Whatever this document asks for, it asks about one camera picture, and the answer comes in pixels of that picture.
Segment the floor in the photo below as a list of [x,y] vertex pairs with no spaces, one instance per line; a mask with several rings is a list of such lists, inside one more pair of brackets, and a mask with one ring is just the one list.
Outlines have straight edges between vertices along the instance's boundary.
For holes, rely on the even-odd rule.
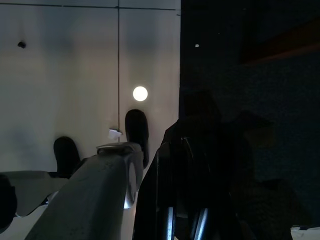
[[[109,128],[125,133],[133,108],[147,116],[153,159],[178,119],[179,9],[174,0],[0,0],[0,171],[55,171],[61,135],[82,158],[94,155],[118,141]],[[148,90],[143,102],[137,86]],[[0,239],[24,239],[42,211],[15,219]],[[124,213],[122,239],[134,214]]]
[[[275,145],[254,150],[258,180],[287,180],[320,226],[320,53],[240,65],[263,42],[320,16],[318,0],[183,0],[180,98],[208,90],[222,120],[251,111],[274,123]],[[183,101],[180,114],[184,116]]]

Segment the round light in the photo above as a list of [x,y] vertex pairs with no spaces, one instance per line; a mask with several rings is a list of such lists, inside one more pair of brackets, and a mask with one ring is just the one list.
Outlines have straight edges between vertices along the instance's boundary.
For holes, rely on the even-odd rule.
[[133,90],[133,97],[135,100],[142,102],[142,101],[146,100],[146,98],[148,97],[148,91],[143,86],[137,86]]

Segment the black shoe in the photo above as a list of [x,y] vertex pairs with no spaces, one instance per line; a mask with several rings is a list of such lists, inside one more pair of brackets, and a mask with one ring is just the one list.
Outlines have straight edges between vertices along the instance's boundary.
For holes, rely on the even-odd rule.
[[71,177],[76,166],[80,163],[80,157],[75,142],[62,136],[54,141],[53,151],[56,159],[57,174]]
[[142,111],[133,109],[127,112],[125,116],[125,134],[128,142],[137,143],[141,146],[143,167],[146,168],[149,163],[149,130],[146,115]]

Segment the shoe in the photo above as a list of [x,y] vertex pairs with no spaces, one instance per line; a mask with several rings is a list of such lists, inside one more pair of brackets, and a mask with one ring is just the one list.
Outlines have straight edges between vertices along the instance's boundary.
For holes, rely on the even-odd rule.
[[149,163],[148,151],[148,121],[146,115],[138,110],[133,109],[125,115],[125,134],[128,142],[137,143],[143,151],[143,168],[146,169]]
[[71,177],[76,166],[80,163],[75,142],[67,136],[59,137],[54,141],[53,151],[56,159],[57,174]]

